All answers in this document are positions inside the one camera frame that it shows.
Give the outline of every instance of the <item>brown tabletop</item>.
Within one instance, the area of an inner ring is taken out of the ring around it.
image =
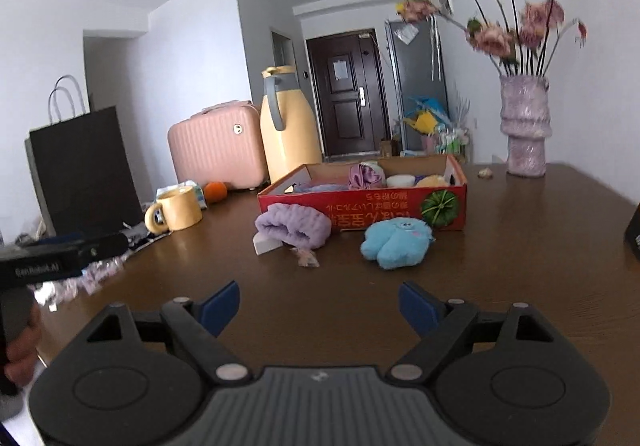
[[[398,312],[398,286],[413,280],[441,299],[465,298],[505,311],[530,302],[604,376],[612,408],[599,445],[640,436],[640,264],[623,244],[634,206],[563,165],[544,179],[482,181],[468,167],[464,232],[437,233],[424,262],[385,272],[359,252],[362,233],[333,235],[319,269],[297,265],[287,249],[256,256],[258,205],[235,193],[200,224],[132,257],[92,297],[44,315],[43,357],[51,360],[113,301],[158,309],[178,295],[202,299],[236,280],[238,316],[220,340],[252,368],[269,364],[377,364],[388,368],[417,336]]]

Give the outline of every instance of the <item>yellow mug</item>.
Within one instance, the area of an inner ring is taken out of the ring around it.
[[[158,211],[164,223],[156,222]],[[180,231],[197,224],[200,220],[202,211],[196,192],[191,186],[181,186],[163,193],[145,214],[146,228],[155,235],[165,231]]]

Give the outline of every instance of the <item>blue plush toy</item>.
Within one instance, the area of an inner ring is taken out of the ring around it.
[[[391,219],[374,223],[364,238],[362,256],[377,260],[382,269],[392,270],[420,263],[433,241],[433,233],[422,220]]]

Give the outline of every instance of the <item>cardboard box on floor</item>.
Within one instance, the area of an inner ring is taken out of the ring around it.
[[[466,219],[466,177],[451,155],[428,157],[391,157],[377,159],[385,175],[443,175],[453,185],[437,188],[383,188],[377,190],[327,191],[324,193],[285,193],[296,184],[313,182],[346,184],[353,162],[307,164],[285,175],[258,194],[260,210],[271,204],[300,204],[328,216],[334,229],[365,229],[372,223],[396,217],[422,219],[422,203],[439,190],[451,191],[458,198],[459,211],[451,224],[442,229],[463,229]]]

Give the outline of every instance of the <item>brown door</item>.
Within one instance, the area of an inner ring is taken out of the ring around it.
[[[388,122],[380,58],[371,37],[340,34],[307,44],[326,154],[378,151],[388,137]]]

